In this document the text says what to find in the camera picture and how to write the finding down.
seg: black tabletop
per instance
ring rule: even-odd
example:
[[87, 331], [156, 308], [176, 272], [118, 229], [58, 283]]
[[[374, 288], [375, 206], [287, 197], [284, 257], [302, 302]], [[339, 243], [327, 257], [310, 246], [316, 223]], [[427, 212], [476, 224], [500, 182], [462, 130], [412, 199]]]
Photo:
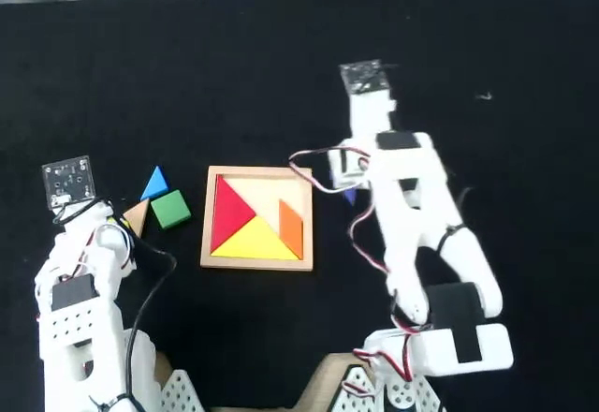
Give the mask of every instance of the black tabletop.
[[[43, 409], [33, 278], [59, 229], [40, 166], [89, 155], [125, 205], [153, 166], [191, 221], [146, 239], [180, 267], [142, 328], [205, 405], [291, 406], [330, 352], [388, 328], [380, 273], [314, 193], [314, 272], [201, 270], [209, 165], [283, 166], [349, 135], [338, 64], [381, 58], [408, 129], [433, 137], [504, 293], [509, 371], [442, 380], [449, 410], [582, 410], [598, 362], [599, 0], [108, 0], [0, 7], [0, 397]], [[327, 179], [325, 160], [309, 159]], [[383, 254], [372, 221], [358, 239]], [[423, 276], [446, 271], [423, 252]], [[132, 319], [152, 281], [124, 280]]]

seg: wooden frame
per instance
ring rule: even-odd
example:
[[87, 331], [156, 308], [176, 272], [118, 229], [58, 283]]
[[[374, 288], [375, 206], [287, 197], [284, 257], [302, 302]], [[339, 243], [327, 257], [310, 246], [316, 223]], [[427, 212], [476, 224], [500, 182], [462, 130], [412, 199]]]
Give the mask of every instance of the wooden frame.
[[[303, 174], [312, 176], [310, 169], [300, 169]], [[214, 218], [214, 201], [217, 175], [234, 175], [248, 178], [291, 179], [301, 187], [302, 201], [305, 205], [303, 220], [303, 259], [255, 259], [248, 257], [214, 257], [211, 256], [212, 221]], [[282, 167], [230, 167], [210, 166], [206, 186], [206, 206], [204, 210], [204, 226], [202, 231], [202, 247], [199, 265], [201, 267], [223, 269], [285, 270], [311, 271], [313, 268], [313, 231], [312, 231], [312, 186], [302, 180], [290, 168]]]

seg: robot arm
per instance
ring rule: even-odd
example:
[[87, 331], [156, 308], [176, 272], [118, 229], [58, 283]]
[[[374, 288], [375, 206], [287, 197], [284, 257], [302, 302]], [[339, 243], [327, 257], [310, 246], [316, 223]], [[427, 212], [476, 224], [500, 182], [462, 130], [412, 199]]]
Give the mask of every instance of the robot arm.
[[43, 172], [54, 223], [65, 227], [36, 276], [46, 412], [159, 412], [175, 405], [202, 412], [184, 371], [161, 391], [152, 341], [143, 331], [124, 329], [114, 300], [122, 279], [136, 269], [134, 242], [143, 242], [95, 196], [88, 158], [49, 164]]
[[[364, 169], [350, 152], [330, 151], [334, 187], [356, 185], [361, 177], [360, 187], [370, 189], [386, 247], [387, 291], [413, 322], [431, 322], [410, 339], [412, 369], [421, 375], [454, 375], [508, 368], [513, 356], [505, 327], [483, 322], [501, 313], [501, 290], [476, 236], [462, 223], [431, 138], [391, 130], [395, 102], [382, 67], [379, 61], [341, 66], [353, 137], [340, 146], [359, 148], [370, 158]], [[437, 251], [461, 283], [423, 289], [415, 265], [419, 246]], [[452, 320], [459, 321], [455, 328]], [[405, 338], [402, 331], [378, 331], [365, 349], [385, 351], [400, 361]], [[464, 358], [465, 346], [475, 346], [478, 356], [470, 351]]]

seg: tan triangle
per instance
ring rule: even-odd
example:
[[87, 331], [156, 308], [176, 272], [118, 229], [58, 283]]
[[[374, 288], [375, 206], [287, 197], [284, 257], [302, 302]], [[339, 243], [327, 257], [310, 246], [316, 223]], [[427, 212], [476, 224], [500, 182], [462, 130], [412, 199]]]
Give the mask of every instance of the tan triangle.
[[143, 224], [146, 221], [149, 204], [150, 201], [145, 199], [123, 214], [123, 217], [129, 222], [129, 226], [138, 237], [141, 237], [141, 232], [143, 232]]

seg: blue triangle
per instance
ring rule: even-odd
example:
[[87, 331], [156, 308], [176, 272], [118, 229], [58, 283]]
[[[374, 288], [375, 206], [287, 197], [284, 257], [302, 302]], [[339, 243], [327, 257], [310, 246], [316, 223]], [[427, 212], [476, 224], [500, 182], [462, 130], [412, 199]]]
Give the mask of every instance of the blue triangle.
[[139, 200], [142, 201], [144, 199], [153, 199], [164, 194], [165, 192], [168, 192], [167, 182], [165, 181], [165, 177], [162, 175], [162, 170], [156, 166], [156, 168], [153, 170], [152, 177], [147, 183], [146, 188]]
[[343, 196], [352, 206], [354, 206], [354, 203], [356, 203], [356, 189], [344, 190]]

